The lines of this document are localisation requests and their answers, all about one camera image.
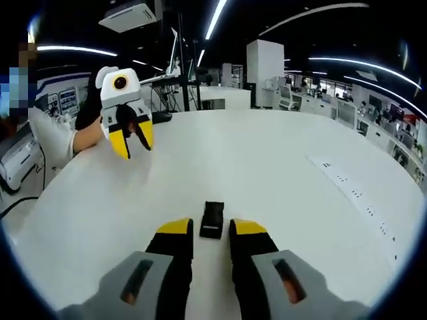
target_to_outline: white pillar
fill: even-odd
[[[248,82],[256,83],[256,105],[271,107],[269,92],[262,88],[266,80],[274,77],[284,77],[284,46],[279,43],[255,40],[246,47],[246,63]]]
[[[232,86],[232,64],[231,63],[223,63],[222,65],[221,85],[223,87]]]

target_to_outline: ceiling light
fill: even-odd
[[[405,43],[405,58],[403,60],[403,70],[406,69],[407,62],[408,62],[408,44]]]
[[[356,64],[358,64],[358,65],[366,65],[366,66],[368,66],[368,67],[377,68],[377,69],[379,69],[379,70],[383,70],[383,71],[389,72],[389,73],[391,73],[391,74],[393,74],[393,75],[395,75],[395,76],[397,76],[397,77],[399,77],[399,78],[402,78],[403,80],[405,80],[405,81],[407,81],[407,82],[409,82],[409,83],[413,84],[414,86],[416,86],[417,88],[419,88],[419,89],[421,89],[421,90],[422,90],[421,86],[419,86],[419,84],[417,84],[417,83],[416,83],[416,82],[414,82],[413,80],[411,80],[411,79],[409,79],[409,78],[405,77],[404,75],[401,75],[400,73],[397,73],[397,72],[395,72],[395,71],[393,71],[393,70],[387,69],[387,68],[382,67],[382,66],[380,66],[380,65],[373,65],[373,64],[371,64],[371,63],[367,63],[367,62],[356,61],[356,60],[349,60],[349,59],[339,59],[339,58],[313,57],[313,58],[308,58],[308,59],[309,59],[309,60],[316,60],[316,61],[317,61],[317,60],[341,61],[341,62],[356,63]]]
[[[28,43],[34,43],[34,38],[33,38],[33,36],[30,34],[30,32],[28,32]]]
[[[360,79],[356,79],[356,78],[352,78],[352,77],[347,77],[346,75],[344,76],[344,78],[347,78],[347,79],[351,79],[351,80],[355,80],[355,81],[359,81],[359,82],[363,82],[363,83],[366,83],[367,85],[371,85],[371,86],[373,86],[373,87],[375,87],[375,88],[379,88],[379,89],[381,89],[381,90],[384,90],[385,92],[388,92],[388,93],[390,93],[390,94],[392,94],[392,95],[394,95],[395,97],[397,97],[397,98],[399,98],[399,99],[401,99],[401,100],[403,100],[403,101],[405,101],[407,104],[409,104],[410,106],[412,106],[413,108],[415,108],[415,110],[417,110],[418,112],[420,112],[423,116],[425,116],[425,118],[427,119],[427,115],[424,113],[424,112],[422,112],[415,104],[413,104],[412,102],[409,102],[408,100],[406,100],[405,98],[403,98],[403,97],[401,97],[401,96],[399,96],[397,93],[394,93],[393,91],[390,91],[390,90],[388,90],[388,89],[385,89],[385,88],[383,88],[383,87],[380,87],[379,85],[375,85],[375,84],[373,84],[373,83],[371,83],[371,82],[367,82],[367,81],[363,81],[363,80],[360,80]]]
[[[220,2],[218,2],[218,5],[215,9],[215,13],[213,14],[212,20],[211,20],[211,24],[209,25],[209,29],[207,30],[206,33],[206,40],[211,39],[212,33],[214,32],[216,23],[218,22],[218,19],[220,18],[222,9],[224,8],[224,5],[226,5],[227,0],[220,0]]]
[[[46,51],[46,50],[70,50],[70,51],[84,51],[84,52],[92,52],[98,53],[100,55],[111,55],[112,57],[117,57],[117,54],[102,50],[83,48],[83,47],[70,47],[68,45],[40,45],[37,47],[38,51]]]
[[[324,7],[315,8],[315,9],[312,9],[310,11],[303,12],[303,13],[300,13],[298,15],[294,15],[293,17],[287,18],[287,19],[275,24],[273,27],[268,28],[267,30],[261,32],[258,36],[262,36],[262,35],[266,34],[267,32],[270,32],[271,30],[274,30],[275,28],[277,28],[281,25],[284,25],[285,23],[288,23],[290,21],[293,21],[293,20],[301,18],[301,17],[305,17],[306,15],[311,15],[313,13],[318,13],[318,12],[332,10],[332,9],[341,9],[341,8],[369,8],[369,5],[367,5],[365,3],[339,3],[336,5],[326,5]]]
[[[58,65],[56,67],[48,67],[48,68],[37,69],[37,71],[43,71],[43,70],[49,70],[49,69],[58,69],[58,68],[69,68],[69,67],[78,67],[78,65]]]
[[[200,67],[200,63],[201,63],[201,60],[202,60],[204,54],[205,54],[205,51],[202,50],[200,53],[199,62],[197,62],[197,68]]]
[[[133,62],[135,62],[135,63],[139,63],[140,65],[147,65],[147,63],[144,63],[144,62],[141,62],[141,61],[138,61],[138,60],[132,60]]]

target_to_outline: person's arm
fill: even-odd
[[[104,138],[101,128],[101,116],[99,116],[91,125],[75,133],[73,150],[79,153],[85,149],[93,147]]]

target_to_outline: camera lens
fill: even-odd
[[[116,80],[114,80],[114,87],[117,90],[122,90],[127,85],[127,79],[125,77],[118,77]]]

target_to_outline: desk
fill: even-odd
[[[154,131],[151,152],[129,140],[135,155],[129,161],[107,141],[80,153],[30,214],[13,252],[54,309],[90,298],[103,275],[145,250],[160,225],[180,217],[195,222],[187,319],[240,318],[226,235],[233,218],[263,225],[280,249],[322,273],[339,298],[372,306],[393,278],[388,260],[310,155],[329,157],[357,177],[387,214],[401,255],[418,238],[424,216],[418,186],[393,158],[331,119],[196,111],[177,113]],[[197,236],[205,201],[225,202],[221,241]]]
[[[332,103],[322,101],[321,99],[316,99],[311,95],[298,95],[301,97],[301,112],[311,113],[313,115],[323,115],[325,117],[335,119],[337,115],[337,107]]]
[[[226,101],[226,110],[250,109],[251,91],[230,87],[200,87],[200,99]]]
[[[419,168],[421,172],[426,176],[426,172],[424,170],[424,165],[421,159],[412,151],[407,148],[403,144],[403,142],[399,141],[398,138],[391,135],[385,128],[377,125],[376,123],[368,120],[367,118],[358,115],[358,120],[364,122],[368,125],[368,132],[366,134],[366,138],[371,142],[375,143],[381,149],[385,150],[385,152],[392,154],[394,147],[398,146],[405,154],[408,155],[410,162],[406,166],[407,172],[413,177],[415,174],[415,169]]]

